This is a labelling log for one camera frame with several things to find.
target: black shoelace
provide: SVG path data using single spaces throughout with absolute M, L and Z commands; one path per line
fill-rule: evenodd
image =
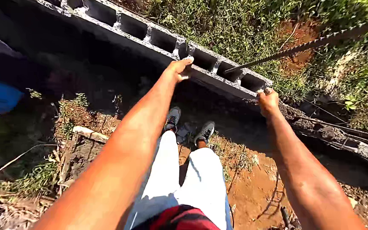
M 168 119 L 167 119 L 167 124 L 173 124 L 175 125 L 177 122 L 177 117 L 176 116 L 170 116 Z
M 211 130 L 209 130 L 209 129 L 207 129 L 202 135 L 205 137 L 205 138 L 209 138 L 209 136 L 210 136 L 210 134 L 211 134 Z

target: left hand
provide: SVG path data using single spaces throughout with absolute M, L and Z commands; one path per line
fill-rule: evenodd
M 180 73 L 184 71 L 184 68 L 187 65 L 191 65 L 194 61 L 194 57 L 189 56 L 184 58 L 183 60 L 173 60 L 170 65 L 167 66 L 166 70 L 163 72 L 163 75 L 172 76 L 176 79 L 177 83 L 182 80 L 188 79 L 188 76 L 181 76 Z

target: ankle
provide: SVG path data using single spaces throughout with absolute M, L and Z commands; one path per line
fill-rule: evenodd
M 196 142 L 197 142 L 198 149 L 207 148 L 207 143 L 205 142 L 204 139 L 198 139 Z

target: sneaker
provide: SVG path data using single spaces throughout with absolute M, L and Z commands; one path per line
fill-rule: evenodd
M 195 136 L 194 144 L 197 146 L 198 140 L 203 140 L 205 144 L 208 144 L 208 139 L 212 136 L 215 130 L 215 122 L 209 121 L 204 124 L 201 131 Z
M 167 115 L 167 121 L 164 125 L 164 132 L 173 129 L 174 133 L 177 132 L 177 123 L 181 116 L 181 109 L 176 106 L 170 109 L 170 112 Z

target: concrete block wall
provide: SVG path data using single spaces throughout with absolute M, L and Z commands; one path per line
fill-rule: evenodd
M 191 80 L 230 99 L 255 99 L 257 90 L 272 85 L 272 81 L 247 68 L 224 75 L 225 70 L 238 64 L 106 0 L 13 1 L 33 4 L 99 39 L 165 66 L 172 60 L 194 56 Z

